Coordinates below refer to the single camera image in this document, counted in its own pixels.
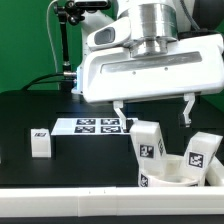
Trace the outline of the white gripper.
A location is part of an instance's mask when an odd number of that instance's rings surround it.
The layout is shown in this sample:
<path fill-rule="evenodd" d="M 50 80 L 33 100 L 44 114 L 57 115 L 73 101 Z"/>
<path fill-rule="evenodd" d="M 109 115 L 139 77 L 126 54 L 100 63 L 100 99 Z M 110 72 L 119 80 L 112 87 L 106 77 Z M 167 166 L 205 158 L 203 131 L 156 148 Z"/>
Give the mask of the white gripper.
<path fill-rule="evenodd" d="M 122 101 L 164 99 L 184 95 L 180 125 L 191 125 L 195 94 L 224 89 L 223 38 L 219 34 L 183 39 L 164 55 L 132 58 L 122 47 L 95 51 L 83 68 L 83 95 L 88 102 L 113 102 L 124 131 L 129 130 Z"/>

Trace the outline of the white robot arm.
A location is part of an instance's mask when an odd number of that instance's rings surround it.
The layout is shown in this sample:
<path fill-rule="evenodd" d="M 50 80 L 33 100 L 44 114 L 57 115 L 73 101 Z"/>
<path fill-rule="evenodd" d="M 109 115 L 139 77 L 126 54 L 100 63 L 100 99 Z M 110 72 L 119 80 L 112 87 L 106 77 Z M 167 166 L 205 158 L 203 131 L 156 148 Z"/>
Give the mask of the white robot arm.
<path fill-rule="evenodd" d="M 224 89 L 224 38 L 201 29 L 178 36 L 175 0 L 115 0 L 115 19 L 102 11 L 109 0 L 73 0 L 80 11 L 83 60 L 79 89 L 89 103 L 111 102 L 123 127 L 125 103 L 182 97 L 189 113 L 197 94 Z"/>

